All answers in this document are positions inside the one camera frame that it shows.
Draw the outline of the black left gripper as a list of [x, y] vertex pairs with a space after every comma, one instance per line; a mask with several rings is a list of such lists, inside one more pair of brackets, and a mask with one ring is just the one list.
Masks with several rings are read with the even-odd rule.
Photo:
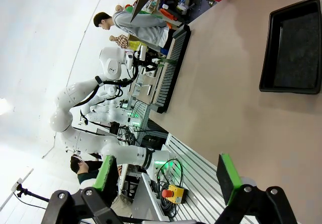
[[151, 65], [152, 61], [159, 61], [160, 58], [155, 55], [145, 55], [145, 59], [142, 60], [138, 54], [133, 55], [133, 65], [147, 67], [147, 71], [155, 71], [158, 68], [158, 64]]

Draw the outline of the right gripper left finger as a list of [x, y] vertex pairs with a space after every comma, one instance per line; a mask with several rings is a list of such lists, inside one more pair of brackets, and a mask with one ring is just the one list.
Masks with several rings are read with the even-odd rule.
[[42, 223], [80, 223], [92, 218], [95, 223], [123, 223], [110, 208], [115, 199], [118, 170], [116, 158], [106, 156], [96, 180], [75, 194], [57, 190], [49, 199]]

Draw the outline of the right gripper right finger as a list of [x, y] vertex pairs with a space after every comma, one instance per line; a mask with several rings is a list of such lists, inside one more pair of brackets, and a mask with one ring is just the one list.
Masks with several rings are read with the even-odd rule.
[[260, 190], [251, 179], [239, 176], [228, 154], [219, 155], [216, 176], [226, 204], [216, 223], [241, 223], [246, 216], [258, 223], [297, 223], [284, 190]]

